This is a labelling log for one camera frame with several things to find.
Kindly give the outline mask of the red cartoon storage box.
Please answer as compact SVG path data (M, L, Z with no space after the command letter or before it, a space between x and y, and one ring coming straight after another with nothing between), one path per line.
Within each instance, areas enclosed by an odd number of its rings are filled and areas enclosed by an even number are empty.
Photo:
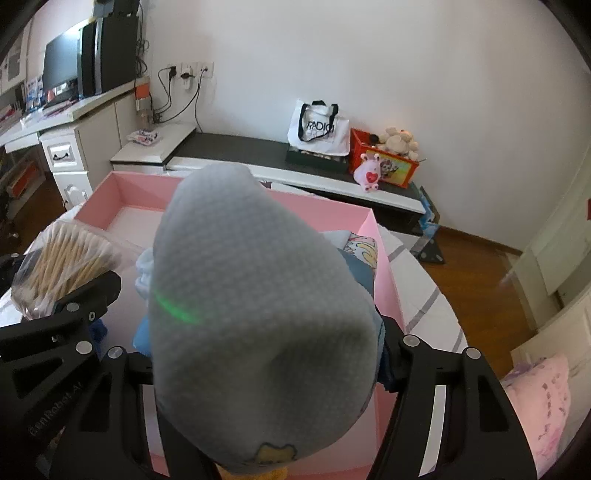
M419 168L420 160L412 161L408 158L379 149L378 143L380 136L358 129L351 130L349 173L353 175L353 171L360 165L362 154L368 154L372 157L375 153L378 153L382 158L382 176L379 182L379 188L381 182L400 188L408 188L416 170Z

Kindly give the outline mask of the beige plush toy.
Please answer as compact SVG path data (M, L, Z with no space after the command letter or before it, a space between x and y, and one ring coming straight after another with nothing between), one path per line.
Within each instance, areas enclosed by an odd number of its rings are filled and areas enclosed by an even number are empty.
M419 144L408 130L389 127L379 137L378 148L412 161L419 160Z

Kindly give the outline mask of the floral pouch on side table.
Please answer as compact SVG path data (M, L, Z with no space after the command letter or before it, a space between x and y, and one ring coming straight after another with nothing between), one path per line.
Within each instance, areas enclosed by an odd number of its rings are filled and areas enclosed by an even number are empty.
M132 142L141 146L151 146L159 139L159 134L156 130L136 130L126 136L128 142Z

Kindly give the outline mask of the pink bedding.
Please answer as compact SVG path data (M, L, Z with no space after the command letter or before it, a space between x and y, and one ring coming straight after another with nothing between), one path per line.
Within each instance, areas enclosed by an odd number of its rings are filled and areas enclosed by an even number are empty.
M568 380L564 354L518 365L501 380L527 437L538 478L558 458L571 406Z

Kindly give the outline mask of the wall power sockets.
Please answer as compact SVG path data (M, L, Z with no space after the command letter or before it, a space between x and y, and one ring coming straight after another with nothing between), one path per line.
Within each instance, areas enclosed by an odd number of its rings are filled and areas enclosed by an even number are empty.
M176 83L184 91L190 90L201 80L211 78L214 71L213 62L184 62L177 64L168 64L167 67L172 71L172 83Z

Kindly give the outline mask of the black computer monitor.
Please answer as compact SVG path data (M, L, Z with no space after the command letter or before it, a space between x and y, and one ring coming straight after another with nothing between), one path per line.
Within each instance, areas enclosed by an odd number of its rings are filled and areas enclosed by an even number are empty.
M77 87L80 30L80 27L72 27L46 45L42 75L46 92Z

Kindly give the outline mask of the orange capped bottle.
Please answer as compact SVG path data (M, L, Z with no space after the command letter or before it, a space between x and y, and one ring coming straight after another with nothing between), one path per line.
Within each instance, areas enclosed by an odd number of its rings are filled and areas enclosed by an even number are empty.
M135 107L139 117L139 125L141 129L150 130L152 114L152 97L150 93L149 83L142 83L135 86Z

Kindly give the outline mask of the round table striped quilt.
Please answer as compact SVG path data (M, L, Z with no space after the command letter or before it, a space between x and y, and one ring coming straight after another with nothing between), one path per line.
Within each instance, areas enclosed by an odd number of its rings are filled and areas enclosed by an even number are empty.
M178 177L112 173L80 207L68 212L139 249L152 245ZM375 299L380 310L432 347L461 352L468 343L451 305L403 243L377 222L374 210L271 184L270 196L318 231L349 230L378 243Z

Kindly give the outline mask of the light blue printed baby hat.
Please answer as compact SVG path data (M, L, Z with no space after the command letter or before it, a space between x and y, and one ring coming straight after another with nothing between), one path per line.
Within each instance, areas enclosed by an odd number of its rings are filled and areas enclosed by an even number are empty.
M274 200L249 169L217 164L180 182L137 262L147 315L133 345L157 405L233 474L329 447L365 412L385 328L376 264Z

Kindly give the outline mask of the black floor scale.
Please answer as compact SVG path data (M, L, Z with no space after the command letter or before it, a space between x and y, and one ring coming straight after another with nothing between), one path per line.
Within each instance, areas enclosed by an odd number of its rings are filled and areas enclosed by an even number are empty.
M423 263L444 265L446 263L444 255L433 237L421 237L411 249L414 257Z

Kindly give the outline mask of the low black white tv bench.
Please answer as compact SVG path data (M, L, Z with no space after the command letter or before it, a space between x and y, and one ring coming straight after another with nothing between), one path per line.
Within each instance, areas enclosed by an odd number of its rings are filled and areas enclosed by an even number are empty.
M128 171L172 173L193 171L209 164L231 162L249 167L264 182L278 182L342 202L374 210L378 222L406 234L420 233L419 220L426 213L419 195L389 184L365 192L348 168L325 170L310 158L304 166L287 162L286 143L249 137L198 133L191 124L170 123L156 128L156 142L142 146L126 143L110 162Z

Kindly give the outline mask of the stack of books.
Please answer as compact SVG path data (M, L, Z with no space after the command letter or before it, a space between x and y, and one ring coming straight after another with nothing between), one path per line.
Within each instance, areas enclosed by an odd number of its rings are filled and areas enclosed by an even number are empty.
M22 110L11 104L5 106L0 111L0 134L4 134L22 118Z

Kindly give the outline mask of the bag of cotton swabs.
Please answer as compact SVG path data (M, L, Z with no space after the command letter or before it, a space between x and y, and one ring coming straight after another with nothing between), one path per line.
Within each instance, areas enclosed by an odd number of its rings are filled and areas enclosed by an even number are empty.
M15 273L11 298L28 320L50 315L58 300L122 263L104 235L58 220L39 234Z

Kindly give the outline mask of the yellow crochet knit item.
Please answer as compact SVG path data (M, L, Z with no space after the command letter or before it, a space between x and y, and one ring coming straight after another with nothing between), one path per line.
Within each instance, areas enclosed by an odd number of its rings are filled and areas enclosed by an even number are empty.
M274 469L273 471L269 472L247 475L232 474L228 472L228 470L225 470L219 465L217 465L216 467L218 473L221 475L222 480L287 480L288 476L287 467Z

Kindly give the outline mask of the blue white carton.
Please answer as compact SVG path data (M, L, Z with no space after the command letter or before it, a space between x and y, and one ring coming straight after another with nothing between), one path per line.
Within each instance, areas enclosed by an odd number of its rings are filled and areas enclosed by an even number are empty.
M43 77L41 75L28 80L24 88L24 111L26 114L32 113L46 103Z

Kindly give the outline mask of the black computer tower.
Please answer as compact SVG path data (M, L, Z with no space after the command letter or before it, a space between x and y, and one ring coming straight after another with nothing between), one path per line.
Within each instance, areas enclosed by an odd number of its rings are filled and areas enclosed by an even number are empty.
M100 17L80 29L77 87L80 98L108 92L135 76L137 16Z

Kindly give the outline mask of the blue crochet knit item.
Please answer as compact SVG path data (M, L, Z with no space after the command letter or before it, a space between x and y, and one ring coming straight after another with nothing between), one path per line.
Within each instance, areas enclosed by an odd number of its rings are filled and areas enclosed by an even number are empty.
M98 357L102 357L101 343L108 334L108 329L105 327L101 319L95 319L88 326L91 343L94 347Z

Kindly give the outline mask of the white desk with drawers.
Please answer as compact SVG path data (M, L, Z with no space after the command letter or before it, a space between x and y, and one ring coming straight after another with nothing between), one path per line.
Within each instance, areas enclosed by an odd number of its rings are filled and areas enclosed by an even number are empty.
M148 86L149 79L140 77L52 116L17 124L1 135L1 146L11 153L39 145L64 207L71 209L88 200L112 171L111 158L140 128L135 89Z

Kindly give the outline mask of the pink shallow tray box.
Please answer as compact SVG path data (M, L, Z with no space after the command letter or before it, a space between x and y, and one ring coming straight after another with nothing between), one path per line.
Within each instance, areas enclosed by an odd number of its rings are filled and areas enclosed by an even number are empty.
M80 222L151 249L146 317L171 477L361 479L381 440L385 317L401 313L374 214L248 169L112 173Z

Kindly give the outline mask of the pink heart plush toy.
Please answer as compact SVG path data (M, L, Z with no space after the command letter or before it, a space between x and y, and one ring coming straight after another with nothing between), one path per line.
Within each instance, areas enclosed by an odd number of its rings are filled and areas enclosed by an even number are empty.
M381 156L378 153L375 153L372 157L368 154L362 154L361 160L360 165L353 171L353 179L356 184L362 187L363 191L377 191L382 176Z

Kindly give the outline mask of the black box on tower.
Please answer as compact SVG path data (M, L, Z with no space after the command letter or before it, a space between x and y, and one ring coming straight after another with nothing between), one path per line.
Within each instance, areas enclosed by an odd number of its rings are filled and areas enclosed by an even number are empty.
M93 2L94 17L136 15L139 0L95 0Z

